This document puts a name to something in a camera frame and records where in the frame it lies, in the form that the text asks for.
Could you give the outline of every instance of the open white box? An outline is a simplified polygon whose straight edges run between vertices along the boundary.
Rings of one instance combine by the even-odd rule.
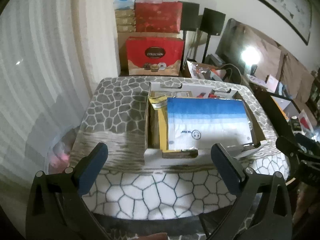
[[[266,144],[266,138],[263,131],[258,124],[253,112],[250,110],[247,103],[244,101],[242,96],[235,89],[229,89],[228,91],[215,90],[210,85],[198,85],[198,84],[186,84],[183,83],[179,87],[167,87],[160,82],[151,82],[149,87],[148,98],[152,91],[156,91],[158,94],[169,92],[177,96],[196,97],[202,95],[207,98],[209,93],[213,93],[215,96],[228,99],[240,99],[244,102],[244,107],[252,124],[251,134],[253,143],[250,145],[239,145],[226,148],[229,154],[236,158],[243,158],[254,154],[255,152],[262,149]],[[148,167],[159,168],[159,167],[170,167],[177,165],[200,165],[212,163],[210,156],[210,149],[199,149],[199,150],[182,150],[179,153],[164,154],[162,150],[153,148],[151,142],[151,128],[150,128],[150,111],[153,108],[148,100],[146,112],[145,112],[145,146],[146,151],[144,153],[145,165]]]

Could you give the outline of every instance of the red package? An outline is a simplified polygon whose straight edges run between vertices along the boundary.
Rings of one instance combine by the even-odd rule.
[[[179,75],[184,41],[164,37],[129,37],[130,75]]]
[[[136,3],[136,32],[179,33],[181,2]]]

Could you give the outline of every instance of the white curtain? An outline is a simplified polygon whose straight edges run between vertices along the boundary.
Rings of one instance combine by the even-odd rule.
[[[0,205],[23,235],[49,148],[80,125],[99,81],[119,74],[111,8],[112,0],[10,0],[0,15]]]

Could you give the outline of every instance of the white stone pattern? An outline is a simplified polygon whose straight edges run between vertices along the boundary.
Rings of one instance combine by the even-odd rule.
[[[90,193],[83,196],[92,212],[131,220],[172,219],[211,212],[235,200],[213,164],[175,167],[163,173],[145,169],[143,153],[136,151],[144,150],[144,111],[150,81],[162,82],[166,86],[195,83],[212,85],[217,90],[237,89],[268,141],[268,145],[250,156],[250,160],[243,161],[243,166],[250,166],[263,174],[280,171],[284,178],[288,177],[287,161],[275,147],[276,133],[248,88],[185,78],[108,78],[97,87],[70,159],[71,165],[75,166],[90,153],[97,141],[108,145],[108,161]],[[123,142],[115,144],[114,141],[120,138],[124,139]]]

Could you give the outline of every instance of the blue and white package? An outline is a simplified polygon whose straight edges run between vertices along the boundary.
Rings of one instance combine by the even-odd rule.
[[[169,150],[225,148],[252,143],[241,100],[168,98]]]
[[[128,10],[134,9],[134,1],[135,0],[114,0],[113,8],[115,10]]]

